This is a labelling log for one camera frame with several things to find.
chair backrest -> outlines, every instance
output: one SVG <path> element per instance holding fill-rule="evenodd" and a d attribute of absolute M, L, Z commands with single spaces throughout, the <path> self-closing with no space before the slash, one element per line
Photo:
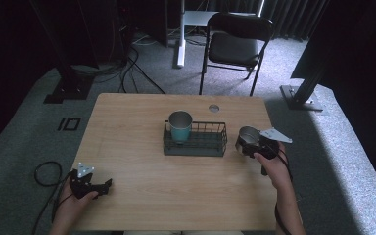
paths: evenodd
<path fill-rule="evenodd" d="M 207 23 L 210 29 L 222 30 L 240 38 L 256 39 L 268 42 L 274 33 L 271 20 L 230 13 L 216 13 Z"/>

blue cup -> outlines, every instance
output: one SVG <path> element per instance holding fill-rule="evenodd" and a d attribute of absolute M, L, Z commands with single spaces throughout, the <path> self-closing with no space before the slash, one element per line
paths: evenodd
<path fill-rule="evenodd" d="M 178 144 L 187 141 L 191 133 L 191 115 L 185 111 L 175 111 L 169 116 L 168 121 L 172 140 Z"/>

person's arm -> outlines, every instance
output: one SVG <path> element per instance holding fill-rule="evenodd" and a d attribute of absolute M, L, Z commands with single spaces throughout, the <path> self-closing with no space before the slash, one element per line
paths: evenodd
<path fill-rule="evenodd" d="M 54 217 L 50 235 L 67 235 L 70 229 L 84 212 L 87 205 L 98 195 L 98 192 L 90 192 L 78 199 L 70 188 L 70 178 L 67 179 L 60 196 L 60 205 Z"/>
<path fill-rule="evenodd" d="M 282 151 L 285 152 L 285 147 L 280 142 L 279 145 L 281 150 L 279 156 L 287 161 L 282 153 Z M 273 186 L 277 189 L 277 210 L 284 226 L 293 235 L 306 234 L 287 167 L 279 158 L 268 160 L 258 153 L 255 153 L 255 158 L 264 166 Z M 277 223 L 276 234 L 284 234 Z"/>

wire basket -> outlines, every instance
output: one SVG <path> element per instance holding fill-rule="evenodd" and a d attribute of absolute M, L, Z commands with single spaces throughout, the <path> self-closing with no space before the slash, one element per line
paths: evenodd
<path fill-rule="evenodd" d="M 225 122 L 193 121 L 187 141 L 176 143 L 170 134 L 170 124 L 164 122 L 164 154 L 182 156 L 224 156 L 227 144 Z"/>

table top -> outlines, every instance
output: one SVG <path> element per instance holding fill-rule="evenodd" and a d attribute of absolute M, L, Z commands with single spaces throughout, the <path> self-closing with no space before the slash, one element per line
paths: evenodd
<path fill-rule="evenodd" d="M 224 156 L 164 155 L 164 122 L 176 110 L 194 121 L 225 122 Z M 101 94 L 73 167 L 94 166 L 91 183 L 112 178 L 113 185 L 75 229 L 273 230 L 276 191 L 260 163 L 235 149 L 244 125 L 271 127 L 261 98 Z"/>

